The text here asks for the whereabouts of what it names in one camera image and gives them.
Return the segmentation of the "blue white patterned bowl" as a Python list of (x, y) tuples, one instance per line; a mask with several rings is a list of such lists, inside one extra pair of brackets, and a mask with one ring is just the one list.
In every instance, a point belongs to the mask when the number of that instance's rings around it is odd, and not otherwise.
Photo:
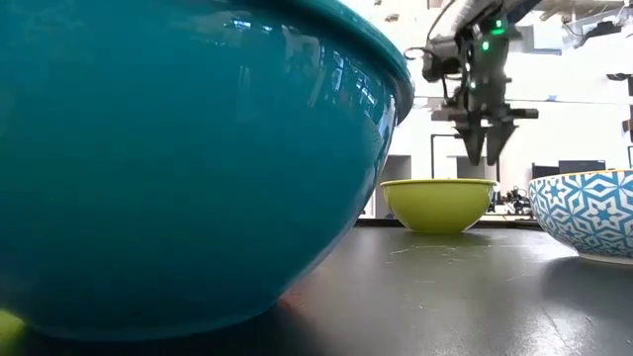
[(528, 198), (541, 228), (580, 257), (633, 265), (633, 169), (536, 178)]

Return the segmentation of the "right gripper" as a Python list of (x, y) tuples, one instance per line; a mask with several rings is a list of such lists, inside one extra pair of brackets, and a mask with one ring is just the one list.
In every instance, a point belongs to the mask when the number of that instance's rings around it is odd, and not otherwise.
[(486, 18), (473, 21), (452, 36), (459, 47), (461, 71), (459, 85), (452, 95), (444, 98), (440, 108), (432, 113), (433, 121), (475, 125), (481, 120), (491, 124), (457, 127), (464, 141), (470, 163), (481, 163), (487, 135), (487, 164), (496, 165), (499, 156), (516, 129), (514, 119), (536, 119), (536, 109), (511, 108), (505, 102), (506, 85), (511, 78), (504, 72), (509, 44), (521, 34), (505, 18)]

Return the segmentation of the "black computer monitor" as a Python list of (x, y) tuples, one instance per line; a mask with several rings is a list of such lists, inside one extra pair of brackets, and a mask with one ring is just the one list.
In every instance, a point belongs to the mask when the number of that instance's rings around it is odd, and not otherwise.
[(532, 164), (532, 178), (554, 176), (558, 174), (605, 170), (604, 160), (559, 160), (557, 166)]

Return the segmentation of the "lime green bowl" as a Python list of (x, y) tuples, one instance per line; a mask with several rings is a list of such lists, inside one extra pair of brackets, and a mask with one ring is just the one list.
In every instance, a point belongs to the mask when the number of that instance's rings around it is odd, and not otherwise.
[(486, 179), (407, 179), (380, 184), (393, 216), (422, 233), (460, 233), (486, 213), (498, 182)]

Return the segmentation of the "yellow-green round object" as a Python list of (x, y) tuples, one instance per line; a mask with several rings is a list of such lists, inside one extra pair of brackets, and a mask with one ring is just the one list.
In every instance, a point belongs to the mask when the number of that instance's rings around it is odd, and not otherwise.
[(0, 356), (19, 354), (25, 333), (26, 325), (21, 319), (0, 311)]

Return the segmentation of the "large teal bowl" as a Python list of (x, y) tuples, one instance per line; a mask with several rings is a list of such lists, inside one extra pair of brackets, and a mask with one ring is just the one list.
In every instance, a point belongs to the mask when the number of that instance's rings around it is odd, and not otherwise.
[(0, 310), (82, 340), (267, 311), (354, 226), (413, 94), (340, 0), (0, 0)]

